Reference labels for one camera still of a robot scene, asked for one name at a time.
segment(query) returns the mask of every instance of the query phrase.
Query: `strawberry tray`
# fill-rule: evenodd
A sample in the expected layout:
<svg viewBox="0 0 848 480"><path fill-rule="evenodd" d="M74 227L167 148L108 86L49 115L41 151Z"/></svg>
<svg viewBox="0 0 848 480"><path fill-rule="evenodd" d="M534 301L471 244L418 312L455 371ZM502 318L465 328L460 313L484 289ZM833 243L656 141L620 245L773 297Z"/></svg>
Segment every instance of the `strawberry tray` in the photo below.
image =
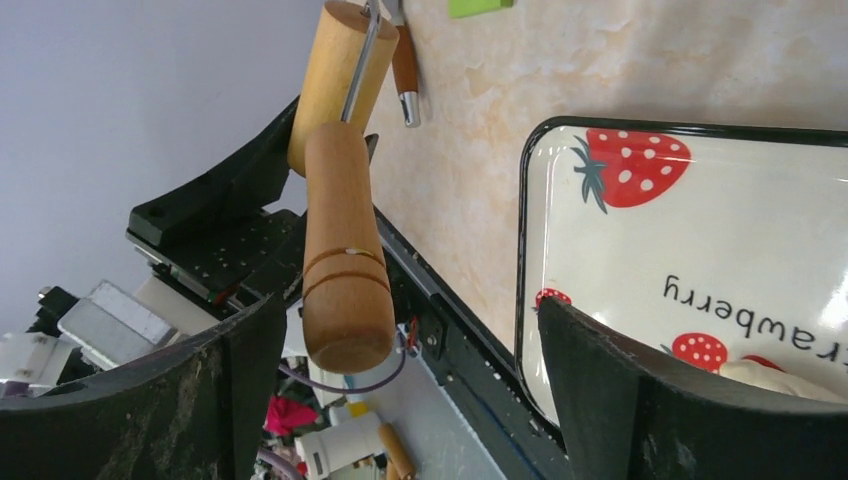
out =
<svg viewBox="0 0 848 480"><path fill-rule="evenodd" d="M548 295L707 371L750 358L848 398L848 135L557 117L521 163L515 356L558 425Z"/></svg>

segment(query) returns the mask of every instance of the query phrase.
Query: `wooden rolling pin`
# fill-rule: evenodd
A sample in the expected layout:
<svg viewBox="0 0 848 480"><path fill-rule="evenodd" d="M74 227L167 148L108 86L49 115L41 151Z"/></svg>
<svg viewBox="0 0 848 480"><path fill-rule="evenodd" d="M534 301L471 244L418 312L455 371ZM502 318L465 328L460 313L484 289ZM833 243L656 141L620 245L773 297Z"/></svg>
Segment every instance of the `wooden rolling pin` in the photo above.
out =
<svg viewBox="0 0 848 480"><path fill-rule="evenodd" d="M321 11L289 140L288 163L300 176L306 176L304 152L309 135L340 118L368 31L369 18L362 11L360 5L341 1L326 2ZM350 120L360 134L371 118L398 38L397 28L381 19Z"/></svg>
<svg viewBox="0 0 848 480"><path fill-rule="evenodd" d="M400 480L400 477L397 473L397 468L395 468L395 464L389 460L388 465L386 465L386 480Z"/></svg>
<svg viewBox="0 0 848 480"><path fill-rule="evenodd" d="M400 437L398 437L392 425L390 423L380 425L380 428L377 429L377 434L380 435L380 441L386 447L386 453L389 457L388 469L393 468L397 471L397 477L395 478L413 480L417 473L415 464L409 458L406 447L403 446L403 442L400 441Z"/></svg>
<svg viewBox="0 0 848 480"><path fill-rule="evenodd" d="M353 374L392 351L395 318L362 132L340 121L306 142L303 337L324 370Z"/></svg>

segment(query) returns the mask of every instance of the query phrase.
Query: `black tray rim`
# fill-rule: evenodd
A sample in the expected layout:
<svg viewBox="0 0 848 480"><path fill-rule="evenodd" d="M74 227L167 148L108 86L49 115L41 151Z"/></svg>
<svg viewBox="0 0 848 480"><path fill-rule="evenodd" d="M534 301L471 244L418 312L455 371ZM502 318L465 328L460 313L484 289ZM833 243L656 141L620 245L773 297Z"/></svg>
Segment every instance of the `black tray rim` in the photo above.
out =
<svg viewBox="0 0 848 480"><path fill-rule="evenodd" d="M526 275L524 252L527 246L527 171L536 145L548 132L559 127L607 128L689 137L718 138L722 140L746 140L762 143L848 148L848 132L838 130L678 123L568 115L548 118L536 126L530 133L521 151L518 194L518 268L516 269L515 344L513 346L513 353L518 383L521 385L524 395L529 400L533 409L552 427L557 429L559 427L542 411L530 392L527 386L527 379L524 377L522 360L524 356L524 286Z"/></svg>

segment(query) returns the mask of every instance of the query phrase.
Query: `strawberry print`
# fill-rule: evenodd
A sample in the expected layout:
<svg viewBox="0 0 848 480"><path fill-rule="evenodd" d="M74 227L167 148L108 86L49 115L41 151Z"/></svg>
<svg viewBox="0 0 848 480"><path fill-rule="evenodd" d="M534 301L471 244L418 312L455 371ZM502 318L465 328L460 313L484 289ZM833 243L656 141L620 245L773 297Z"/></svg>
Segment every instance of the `strawberry print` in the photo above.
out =
<svg viewBox="0 0 848 480"><path fill-rule="evenodd" d="M542 303L542 299L545 297L557 297L563 302L571 305L571 298L569 298L568 295L553 288L543 288L536 294L536 306L533 307L534 312L539 311L539 304Z"/></svg>
<svg viewBox="0 0 848 480"><path fill-rule="evenodd" d="M727 361L727 347L706 333L684 333L674 339L671 349L661 347L669 355L712 373L718 373L718 368Z"/></svg>
<svg viewBox="0 0 848 480"><path fill-rule="evenodd" d="M744 357L742 357L742 360L752 360L754 362L759 363L760 365L762 365L764 367L773 368L773 369L778 370L780 372L786 373L786 370L778 367L776 363L772 362L771 360L769 360L767 358L763 358L759 355L745 355Z"/></svg>
<svg viewBox="0 0 848 480"><path fill-rule="evenodd" d="M607 206L643 205L671 188L692 161L682 142L661 133L590 128L581 147L571 150L583 160L574 171L584 175L583 201L591 194L601 211Z"/></svg>

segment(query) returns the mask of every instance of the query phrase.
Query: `marble wall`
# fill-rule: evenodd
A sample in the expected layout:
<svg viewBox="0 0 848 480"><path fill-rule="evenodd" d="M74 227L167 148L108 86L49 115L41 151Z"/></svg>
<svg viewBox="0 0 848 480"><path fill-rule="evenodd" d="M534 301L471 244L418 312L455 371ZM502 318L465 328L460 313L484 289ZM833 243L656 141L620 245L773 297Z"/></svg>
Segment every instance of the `marble wall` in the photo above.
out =
<svg viewBox="0 0 848 480"><path fill-rule="evenodd" d="M389 74L374 197L504 344L515 316L518 176L556 115L848 129L848 2L516 0L453 20L406 2L423 124Z"/></svg>

